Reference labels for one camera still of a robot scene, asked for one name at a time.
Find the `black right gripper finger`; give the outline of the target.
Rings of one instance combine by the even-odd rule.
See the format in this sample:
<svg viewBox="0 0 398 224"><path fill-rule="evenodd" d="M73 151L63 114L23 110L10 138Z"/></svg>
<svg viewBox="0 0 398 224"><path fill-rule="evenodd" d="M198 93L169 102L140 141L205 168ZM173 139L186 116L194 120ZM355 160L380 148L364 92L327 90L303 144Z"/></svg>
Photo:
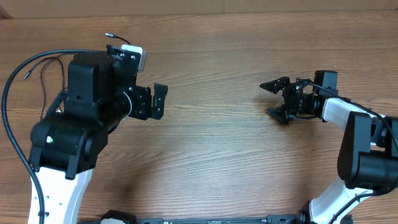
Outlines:
<svg viewBox="0 0 398 224"><path fill-rule="evenodd" d="M288 125L290 118L287 115L285 105L266 109L266 113L272 116L280 124Z"/></svg>
<svg viewBox="0 0 398 224"><path fill-rule="evenodd" d="M270 82L261 83L259 87L273 94L277 94L279 91L283 90L285 87L289 85L290 85L289 77L280 77Z"/></svg>

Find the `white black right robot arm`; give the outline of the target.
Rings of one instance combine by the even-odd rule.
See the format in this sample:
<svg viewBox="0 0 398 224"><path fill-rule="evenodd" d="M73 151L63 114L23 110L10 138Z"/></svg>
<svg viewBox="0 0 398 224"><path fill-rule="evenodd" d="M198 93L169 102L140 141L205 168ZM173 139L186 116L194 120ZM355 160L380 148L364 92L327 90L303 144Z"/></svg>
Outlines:
<svg viewBox="0 0 398 224"><path fill-rule="evenodd" d="M319 118L343 132L337 179L296 215L268 215L266 223L352 223L349 214L361 202L397 188L397 118L384 116L338 94L338 74L317 70L314 79L280 77L261 83L284 104L268 108L280 124Z"/></svg>

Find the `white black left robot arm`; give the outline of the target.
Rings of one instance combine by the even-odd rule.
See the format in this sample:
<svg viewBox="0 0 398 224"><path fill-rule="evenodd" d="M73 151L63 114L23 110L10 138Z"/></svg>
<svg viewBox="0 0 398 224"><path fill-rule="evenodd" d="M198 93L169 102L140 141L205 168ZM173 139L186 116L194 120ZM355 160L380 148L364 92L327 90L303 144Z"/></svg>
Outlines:
<svg viewBox="0 0 398 224"><path fill-rule="evenodd" d="M29 223L76 223L99 153L124 118L160 119L168 88L138 86L143 48L70 49L67 84L34 125L26 156L7 117L7 81L1 102L4 129L32 182Z"/></svg>

